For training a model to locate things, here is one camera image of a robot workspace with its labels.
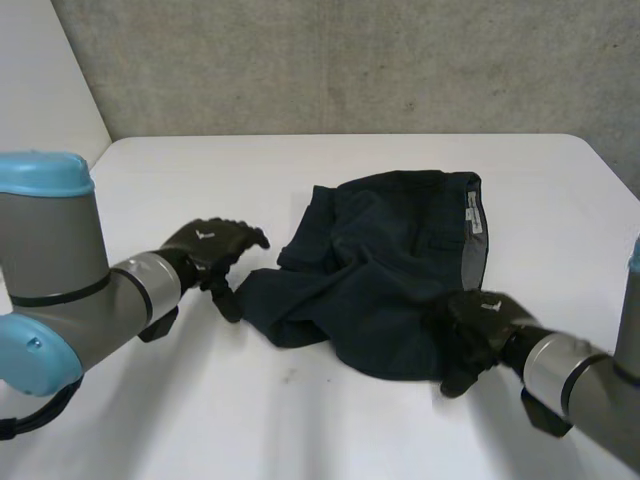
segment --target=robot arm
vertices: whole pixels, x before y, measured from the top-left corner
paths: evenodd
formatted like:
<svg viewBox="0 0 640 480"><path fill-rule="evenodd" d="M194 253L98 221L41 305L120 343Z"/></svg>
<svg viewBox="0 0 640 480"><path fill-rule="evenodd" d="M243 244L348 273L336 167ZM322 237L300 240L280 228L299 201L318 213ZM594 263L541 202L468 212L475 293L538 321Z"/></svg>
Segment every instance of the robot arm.
<svg viewBox="0 0 640 480"><path fill-rule="evenodd" d="M640 327L635 275L630 273L613 357L570 334L542 328L507 295L472 291L449 297L447 325L440 331L450 360L442 393L462 395L481 372L505 365L524 385L521 399L534 427L562 437L575 426L640 472L640 377L632 369L637 364L628 361L637 357L624 348Z"/></svg>
<svg viewBox="0 0 640 480"><path fill-rule="evenodd" d="M0 155L0 225L13 305L0 316L0 379L25 394L60 392L56 408L44 412L49 419L84 373L126 342L166 335L188 289L210 291L223 315L238 321L225 277L247 249L269 247L261 230L244 223L196 220L159 250L109 268L87 165L66 153ZM27 424L41 426L39 418ZM15 422L0 425L3 438L15 433Z"/></svg>

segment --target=robotic hand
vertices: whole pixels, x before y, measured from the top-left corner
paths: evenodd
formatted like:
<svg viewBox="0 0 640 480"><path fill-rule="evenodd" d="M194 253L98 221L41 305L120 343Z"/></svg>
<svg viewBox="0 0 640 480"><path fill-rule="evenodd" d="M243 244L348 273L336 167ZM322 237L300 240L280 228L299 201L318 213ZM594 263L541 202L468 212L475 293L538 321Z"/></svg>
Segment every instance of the robotic hand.
<svg viewBox="0 0 640 480"><path fill-rule="evenodd" d="M467 291L442 302L443 395L458 397L482 372L505 365L524 384L521 400L534 427L562 437L575 425L640 472L640 382L617 356L542 328L502 293Z"/></svg>
<svg viewBox="0 0 640 480"><path fill-rule="evenodd" d="M214 218L188 223L173 234L158 253L165 258L175 258L178 265L182 262L182 270L192 266L191 282L202 291L210 291L222 316L235 323L242 318L242 310L226 276L240 256L254 245L269 248L269 240L262 230L244 222Z"/></svg>

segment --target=black wristband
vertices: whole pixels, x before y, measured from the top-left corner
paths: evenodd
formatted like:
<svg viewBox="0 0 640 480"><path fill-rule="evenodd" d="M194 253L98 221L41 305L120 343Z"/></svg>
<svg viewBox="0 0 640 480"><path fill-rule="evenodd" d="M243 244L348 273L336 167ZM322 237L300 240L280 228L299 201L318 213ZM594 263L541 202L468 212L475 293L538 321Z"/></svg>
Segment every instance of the black wristband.
<svg viewBox="0 0 640 480"><path fill-rule="evenodd" d="M522 326L516 330L504 348L500 356L500 361L515 371L520 380L524 375L524 364L533 347L535 347L544 337L554 332L544 328L534 326Z"/></svg>

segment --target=glove logo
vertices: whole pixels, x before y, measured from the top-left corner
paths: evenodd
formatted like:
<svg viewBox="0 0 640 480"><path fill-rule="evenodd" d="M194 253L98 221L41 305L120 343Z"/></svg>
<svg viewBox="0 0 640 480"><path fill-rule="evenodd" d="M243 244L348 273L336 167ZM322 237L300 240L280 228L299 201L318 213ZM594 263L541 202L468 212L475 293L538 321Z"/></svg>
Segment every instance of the glove logo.
<svg viewBox="0 0 640 480"><path fill-rule="evenodd" d="M216 234L213 232L201 233L200 230L196 230L196 236L198 237L198 240L204 240L205 238L213 238L216 236Z"/></svg>
<svg viewBox="0 0 640 480"><path fill-rule="evenodd" d="M486 310L493 310L494 312L499 312L500 307L502 307L502 300L500 300L495 305L489 305L487 303L483 303L482 305L480 305L480 308L484 308Z"/></svg>

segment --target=garment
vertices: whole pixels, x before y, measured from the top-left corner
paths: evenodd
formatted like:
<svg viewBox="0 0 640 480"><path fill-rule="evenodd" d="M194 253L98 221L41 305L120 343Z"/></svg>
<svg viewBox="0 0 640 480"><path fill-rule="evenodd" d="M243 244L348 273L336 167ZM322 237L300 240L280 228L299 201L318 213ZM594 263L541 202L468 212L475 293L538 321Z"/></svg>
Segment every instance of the garment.
<svg viewBox="0 0 640 480"><path fill-rule="evenodd" d="M237 294L274 345L330 340L368 375L438 380L433 302L479 288L487 249L475 173L389 172L315 187L281 269L252 272Z"/></svg>

